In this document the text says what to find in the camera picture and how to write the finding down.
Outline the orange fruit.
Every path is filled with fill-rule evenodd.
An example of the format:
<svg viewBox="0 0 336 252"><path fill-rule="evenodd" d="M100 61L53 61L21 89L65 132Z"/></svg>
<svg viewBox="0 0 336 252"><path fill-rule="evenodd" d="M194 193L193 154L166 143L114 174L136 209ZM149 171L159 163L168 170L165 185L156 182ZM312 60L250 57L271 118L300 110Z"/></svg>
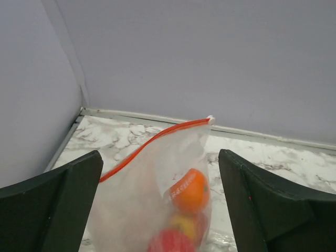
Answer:
<svg viewBox="0 0 336 252"><path fill-rule="evenodd" d="M174 207L185 214L198 214L210 199L207 177L197 169L190 169L168 190Z"/></svg>

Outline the red apple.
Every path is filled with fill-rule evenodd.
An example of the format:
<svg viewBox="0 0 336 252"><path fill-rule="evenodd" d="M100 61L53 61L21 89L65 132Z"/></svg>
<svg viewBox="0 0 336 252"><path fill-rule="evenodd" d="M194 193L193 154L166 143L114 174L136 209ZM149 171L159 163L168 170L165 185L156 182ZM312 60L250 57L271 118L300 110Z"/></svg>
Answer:
<svg viewBox="0 0 336 252"><path fill-rule="evenodd" d="M149 242L148 252L195 252L193 241L178 229L163 229Z"/></svg>
<svg viewBox="0 0 336 252"><path fill-rule="evenodd" d="M171 216L169 226L180 230L189 237L196 246L200 246L208 235L209 220L204 213L184 215L175 213Z"/></svg>

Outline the clear orange-zipper zip bag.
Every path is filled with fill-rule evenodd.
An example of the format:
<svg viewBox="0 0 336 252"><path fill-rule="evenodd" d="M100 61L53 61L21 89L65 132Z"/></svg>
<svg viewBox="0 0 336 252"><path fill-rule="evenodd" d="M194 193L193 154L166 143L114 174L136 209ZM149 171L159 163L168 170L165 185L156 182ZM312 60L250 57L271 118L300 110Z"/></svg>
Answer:
<svg viewBox="0 0 336 252"><path fill-rule="evenodd" d="M205 144L214 120L209 116L161 131L101 177L87 223L95 251L147 251L155 234L175 229L169 226L172 215L195 215L174 207L168 193L190 169L208 179L210 199L201 213L210 226Z"/></svg>

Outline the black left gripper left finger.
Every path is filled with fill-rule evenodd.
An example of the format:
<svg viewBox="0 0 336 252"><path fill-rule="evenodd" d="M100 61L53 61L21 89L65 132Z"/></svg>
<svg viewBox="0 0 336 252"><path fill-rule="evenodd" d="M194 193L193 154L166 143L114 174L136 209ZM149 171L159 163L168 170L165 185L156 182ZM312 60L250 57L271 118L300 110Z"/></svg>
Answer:
<svg viewBox="0 0 336 252"><path fill-rule="evenodd" d="M102 168L91 151L1 188L1 251L78 251Z"/></svg>

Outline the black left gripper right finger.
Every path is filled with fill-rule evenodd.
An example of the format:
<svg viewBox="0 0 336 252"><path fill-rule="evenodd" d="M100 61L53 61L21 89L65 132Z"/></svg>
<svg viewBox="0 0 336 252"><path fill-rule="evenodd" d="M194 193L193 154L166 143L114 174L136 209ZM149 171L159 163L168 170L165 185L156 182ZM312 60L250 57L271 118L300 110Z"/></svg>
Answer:
<svg viewBox="0 0 336 252"><path fill-rule="evenodd" d="M335 251L335 194L221 149L219 171L238 251Z"/></svg>

